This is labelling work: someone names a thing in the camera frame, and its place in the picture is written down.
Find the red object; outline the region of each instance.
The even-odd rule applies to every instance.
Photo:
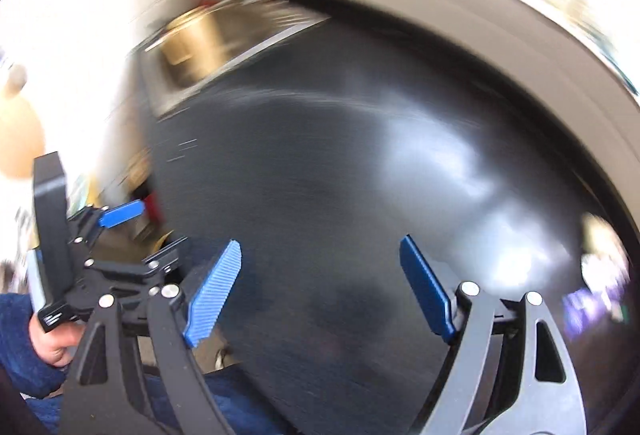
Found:
[[[143,198],[142,201],[145,203],[146,215],[149,217],[149,220],[154,224],[162,224],[164,220],[158,202],[156,201],[156,194],[151,192]]]

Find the silver screw head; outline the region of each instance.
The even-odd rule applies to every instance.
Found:
[[[527,292],[527,301],[532,305],[542,305],[542,296],[534,290]]]
[[[162,287],[162,296],[165,298],[175,298],[180,293],[180,287],[174,283]]]
[[[103,296],[100,296],[98,305],[103,309],[108,309],[109,307],[111,307],[111,305],[113,305],[114,301],[115,298],[113,297],[113,294],[104,294]]]
[[[467,296],[478,296],[480,293],[478,284],[473,281],[463,281],[462,285],[460,285],[460,290],[462,290]]]

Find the blue sleeve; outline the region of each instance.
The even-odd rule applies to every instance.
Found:
[[[31,300],[23,294],[0,294],[0,363],[18,391],[43,398],[60,388],[65,373],[49,366],[33,350],[29,336]]]

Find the textured blue pad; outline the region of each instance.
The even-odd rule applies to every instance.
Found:
[[[400,265],[414,290],[431,332],[442,336],[449,343],[456,334],[451,317],[451,301],[409,235],[400,242]]]
[[[231,240],[189,303],[184,340],[194,349],[209,337],[242,265],[240,244]]]
[[[145,205],[140,200],[128,202],[123,206],[105,211],[100,217],[100,225],[102,227],[114,227],[122,222],[134,219],[145,211]]]

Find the cutout hole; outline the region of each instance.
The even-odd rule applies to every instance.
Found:
[[[536,379],[543,383],[564,383],[566,376],[549,327],[536,324]]]

